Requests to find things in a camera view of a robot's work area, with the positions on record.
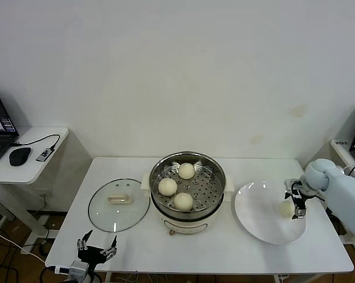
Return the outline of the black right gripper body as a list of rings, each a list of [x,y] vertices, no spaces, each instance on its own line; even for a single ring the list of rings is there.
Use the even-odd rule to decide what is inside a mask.
[[[301,184],[292,184],[292,201],[296,209],[306,209],[305,196],[302,196],[299,188]]]

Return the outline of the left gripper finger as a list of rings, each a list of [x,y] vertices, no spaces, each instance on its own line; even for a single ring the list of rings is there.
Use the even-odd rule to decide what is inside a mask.
[[[88,250],[87,241],[93,230],[88,231],[82,238],[77,239],[77,249],[79,251]]]
[[[109,248],[102,251],[102,254],[106,257],[106,259],[111,259],[117,253],[117,235],[114,237]]]

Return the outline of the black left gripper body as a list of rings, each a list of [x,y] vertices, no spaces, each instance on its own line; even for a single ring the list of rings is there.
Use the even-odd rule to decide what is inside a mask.
[[[106,256],[103,248],[88,246],[87,249],[78,250],[78,258],[85,263],[105,263]]]

